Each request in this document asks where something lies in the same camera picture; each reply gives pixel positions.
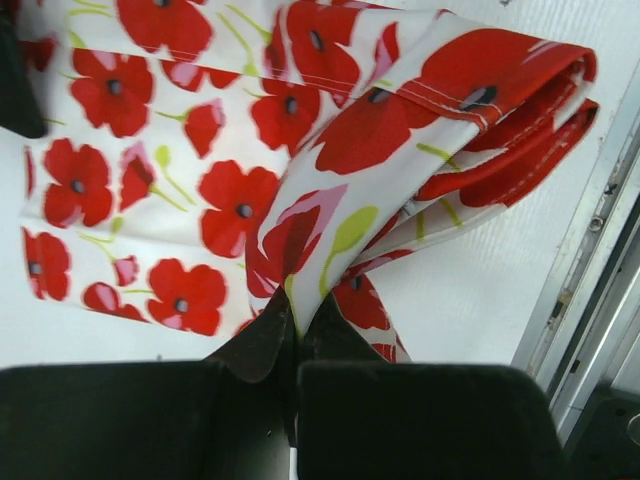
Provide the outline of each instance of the bolt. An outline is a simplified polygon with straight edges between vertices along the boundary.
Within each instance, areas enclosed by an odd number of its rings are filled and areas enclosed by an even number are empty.
[[[591,230],[592,232],[599,232],[600,230],[602,230],[603,226],[604,220],[602,219],[602,217],[593,217],[591,219],[591,222],[589,222],[589,230]]]

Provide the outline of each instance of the black object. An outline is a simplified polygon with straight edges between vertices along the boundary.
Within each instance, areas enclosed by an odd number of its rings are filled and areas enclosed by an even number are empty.
[[[205,362],[0,374],[0,478],[566,479],[544,395],[506,367],[388,365],[332,297],[278,291]]]
[[[24,70],[20,44],[1,0],[0,127],[27,138],[40,138],[47,133],[47,127]]]
[[[576,479],[640,479],[640,396],[596,388],[566,451]]]

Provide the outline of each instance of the flower center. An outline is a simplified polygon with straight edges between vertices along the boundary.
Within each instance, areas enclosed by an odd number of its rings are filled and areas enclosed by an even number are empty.
[[[27,264],[27,268],[29,269],[29,274],[31,275],[40,275],[42,273],[42,267],[37,262],[29,262]]]
[[[111,95],[120,95],[122,93],[122,83],[115,78],[107,80],[107,90],[109,90]]]
[[[309,32],[309,36],[311,37],[311,45],[313,45],[313,48],[319,52],[324,52],[324,42],[322,41],[322,38],[320,38],[320,34],[315,30],[311,30],[311,32]]]
[[[369,101],[369,103],[380,103],[384,102],[390,96],[391,92],[376,87],[373,89],[371,95],[369,95],[369,98],[367,98],[367,100]]]
[[[251,208],[251,205],[241,203],[236,207],[236,213],[242,218],[249,218],[251,215],[253,215],[253,208]]]
[[[358,275],[356,278],[352,278],[349,285],[351,285],[351,288],[354,290],[360,290],[360,287],[362,286],[362,277]]]
[[[71,182],[71,190],[76,193],[84,193],[84,183],[82,183],[80,180],[74,180],[73,182]]]
[[[293,97],[287,97],[284,101],[284,109],[289,115],[298,111],[298,101]]]
[[[498,95],[498,89],[494,85],[478,88],[465,98],[464,102],[460,105],[460,110],[468,112],[474,108],[482,107],[491,103],[493,99],[496,98],[496,95]]]
[[[189,302],[184,298],[176,298],[176,301],[173,302],[173,308],[180,313],[185,313],[189,309]]]

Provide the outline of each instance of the fabric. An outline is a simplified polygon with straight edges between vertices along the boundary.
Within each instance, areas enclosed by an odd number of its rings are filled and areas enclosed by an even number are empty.
[[[597,110],[590,49],[446,10],[11,3],[51,127],[25,147],[34,294],[197,334],[279,286],[305,332],[333,291],[406,360],[366,272],[514,205]]]

